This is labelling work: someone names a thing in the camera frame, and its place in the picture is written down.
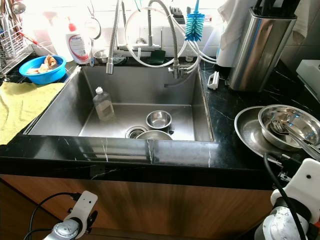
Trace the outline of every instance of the stainless steel knife block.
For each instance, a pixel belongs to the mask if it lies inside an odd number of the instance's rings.
[[[278,63],[295,25],[292,18],[261,17],[249,9],[235,67],[229,75],[229,88],[242,92],[261,92]]]

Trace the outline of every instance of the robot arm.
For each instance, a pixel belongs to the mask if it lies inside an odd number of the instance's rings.
[[[297,212],[306,234],[320,216],[320,162],[306,158],[283,188]],[[297,226],[278,189],[271,195],[273,210],[255,232],[255,240],[299,240]]]
[[[74,205],[71,213],[63,222],[57,223],[53,227],[52,232],[46,236],[44,240],[73,240],[82,237],[87,227],[93,224],[94,220],[90,218],[90,213],[97,200],[97,195],[89,191],[84,191]]]

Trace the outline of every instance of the white cloth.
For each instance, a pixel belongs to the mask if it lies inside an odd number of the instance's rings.
[[[227,22],[223,34],[221,35],[220,48],[222,50],[230,46],[234,41],[241,37],[244,25],[247,20],[249,8],[256,4],[257,0],[227,0],[218,8],[223,21]],[[297,21],[293,27],[293,40],[296,43],[302,42],[308,33],[310,0],[300,0],[295,11]]]

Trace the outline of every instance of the white bottle cap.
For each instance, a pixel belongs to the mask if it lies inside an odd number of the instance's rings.
[[[102,87],[100,87],[100,86],[98,86],[96,89],[95,89],[95,93],[96,94],[102,94],[103,93],[103,89],[102,89]]]

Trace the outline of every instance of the metal ladle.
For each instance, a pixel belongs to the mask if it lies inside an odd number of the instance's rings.
[[[24,5],[21,1],[15,1],[12,4],[12,12],[16,15],[24,13],[26,10],[26,5]]]
[[[274,120],[270,123],[270,129],[276,134],[289,135],[293,140],[295,140],[302,149],[309,154],[312,158],[320,161],[320,150],[316,148],[312,143],[308,142],[302,138],[299,134],[293,131],[290,127],[286,126],[278,120]]]
[[[92,2],[91,2],[91,6],[92,6],[92,12],[88,7],[88,10],[91,14],[91,18],[85,22],[84,26],[89,38],[91,39],[91,51],[89,54],[89,58],[90,58],[90,66],[93,67],[94,66],[94,54],[93,54],[94,43],[95,43],[95,40],[97,40],[101,36],[101,25],[99,21],[95,18],[95,10]]]

